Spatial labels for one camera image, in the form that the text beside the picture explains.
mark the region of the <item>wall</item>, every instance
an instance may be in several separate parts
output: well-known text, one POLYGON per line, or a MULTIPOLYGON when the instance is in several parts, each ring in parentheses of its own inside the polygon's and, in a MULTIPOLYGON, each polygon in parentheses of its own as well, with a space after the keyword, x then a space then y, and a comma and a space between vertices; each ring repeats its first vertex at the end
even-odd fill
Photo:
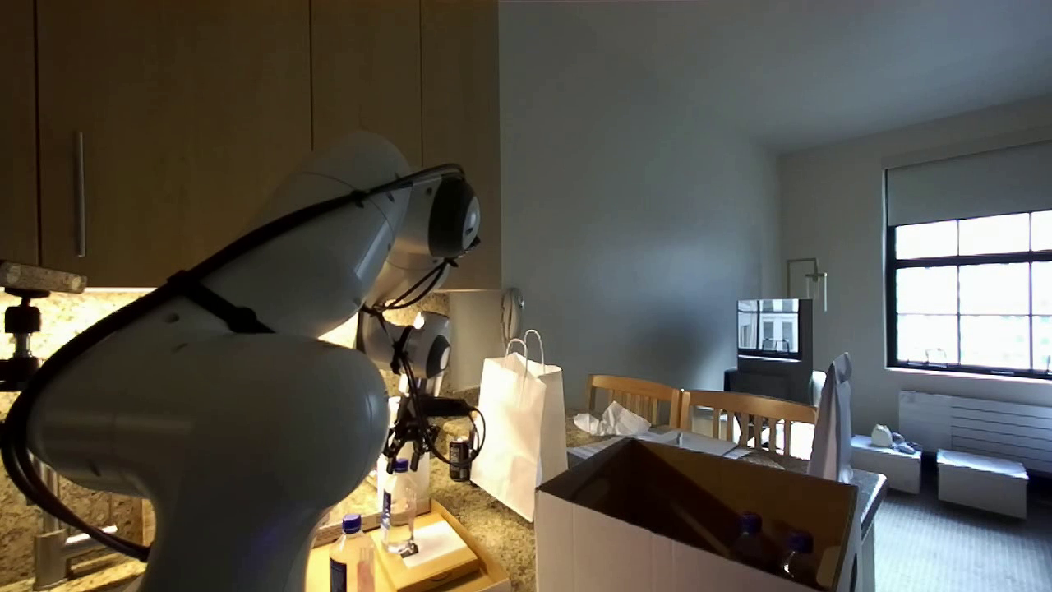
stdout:
POLYGON ((777 158, 686 101, 701 79, 635 64, 624 34, 666 31, 585 5, 499 13, 503 284, 569 396, 593 373, 721 386, 737 301, 780 276, 777 158))
POLYGON ((822 361, 835 351, 851 351, 854 426, 894 420, 894 396, 901 389, 1001 396, 1048 404, 1048 386, 1044 383, 892 373, 884 361, 881 267, 884 166, 967 155, 1044 135, 1052 138, 1052 100, 784 158, 787 256, 819 256, 819 264, 832 275, 832 307, 828 312, 816 315, 816 360, 822 361))
MULTIPOLYGON (((53 357, 76 333, 96 327, 113 311, 131 302, 142 290, 91 290, 82 298, 51 298, 33 301, 40 311, 40 333, 31 338, 38 360, 53 357)), ((0 338, 0 360, 15 351, 9 338, 0 338)), ((15 396, 0 393, 0 419, 6 414, 15 396)), ((99 492, 76 487, 57 477, 59 502, 67 502, 88 522, 119 522, 119 532, 140 540, 142 532, 142 502, 113 496, 99 492)), ((0 585, 28 579, 33 571, 33 535, 42 527, 42 512, 23 502, 23 494, 0 475, 0 585)))

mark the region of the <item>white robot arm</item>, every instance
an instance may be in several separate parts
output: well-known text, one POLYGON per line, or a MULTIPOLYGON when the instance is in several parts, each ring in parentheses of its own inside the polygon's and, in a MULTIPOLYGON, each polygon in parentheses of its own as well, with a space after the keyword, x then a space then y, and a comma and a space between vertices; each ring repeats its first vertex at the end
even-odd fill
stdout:
POLYGON ((360 311, 383 327, 387 311, 416 307, 477 235, 462 168, 408 174, 371 135, 335 145, 247 236, 102 321, 28 383, 4 428, 9 477, 82 531, 33 458, 76 483, 148 496, 155 548, 107 540, 148 561, 142 589, 303 589, 316 521, 392 449, 376 366, 421 360, 416 338, 384 351, 376 336, 365 349, 316 336, 360 311))

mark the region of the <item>window frame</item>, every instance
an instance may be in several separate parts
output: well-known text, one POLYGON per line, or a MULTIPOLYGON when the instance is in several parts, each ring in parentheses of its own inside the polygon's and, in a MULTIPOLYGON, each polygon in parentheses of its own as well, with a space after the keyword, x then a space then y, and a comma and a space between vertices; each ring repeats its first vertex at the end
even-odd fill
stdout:
MULTIPOLYGON (((1001 374, 1001 379, 1039 379, 1039 383, 1052 383, 1052 369, 1039 373, 1034 361, 1034 349, 1036 349, 1036 312, 1034 311, 1034 290, 1025 292, 1031 301, 1031 357, 1025 357, 1025 369, 1001 369, 1001 366, 963 366, 959 351, 963 351, 963 338, 956 333, 956 361, 903 361, 898 357, 898 327, 901 327, 901 312, 898 312, 898 275, 901 271, 937 271, 937 267, 951 267, 951 271, 967 271, 967 267, 989 267, 989 264, 1031 264, 1031 288, 1034 288, 1034 264, 1052 264, 1052 252, 1004 252, 1004 255, 956 255, 956 256, 912 256, 912 261, 898 261, 898 227, 914 227, 914 223, 888 223, 884 227, 884 255, 888 255, 888 276, 884 276, 884 311, 888 311, 888 369, 903 369, 903 373, 954 373, 954 374, 1001 374)), ((963 322, 959 312, 959 280, 956 280, 956 328, 963 322)))

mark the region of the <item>wooden chair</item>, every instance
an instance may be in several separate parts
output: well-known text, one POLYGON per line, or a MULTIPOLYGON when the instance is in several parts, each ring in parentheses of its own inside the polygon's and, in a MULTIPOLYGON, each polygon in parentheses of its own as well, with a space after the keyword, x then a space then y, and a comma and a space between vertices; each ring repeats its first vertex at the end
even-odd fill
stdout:
POLYGON ((737 441, 770 454, 777 465, 793 458, 793 426, 816 426, 819 407, 749 393, 683 393, 682 431, 693 431, 693 414, 709 414, 709 439, 737 441))
POLYGON ((682 389, 652 383, 652 379, 635 379, 635 374, 593 374, 588 379, 593 401, 588 407, 597 414, 604 411, 604 404, 620 401, 623 407, 649 419, 652 426, 682 426, 682 389))

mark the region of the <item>open cardboard box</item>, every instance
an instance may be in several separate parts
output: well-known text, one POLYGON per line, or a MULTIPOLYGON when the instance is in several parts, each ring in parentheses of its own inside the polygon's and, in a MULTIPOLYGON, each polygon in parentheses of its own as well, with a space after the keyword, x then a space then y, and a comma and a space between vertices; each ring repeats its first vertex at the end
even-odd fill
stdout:
POLYGON ((851 589, 860 492, 667 443, 620 441, 535 492, 540 589, 851 589), (742 512, 774 562, 816 540, 822 585, 729 561, 742 512))

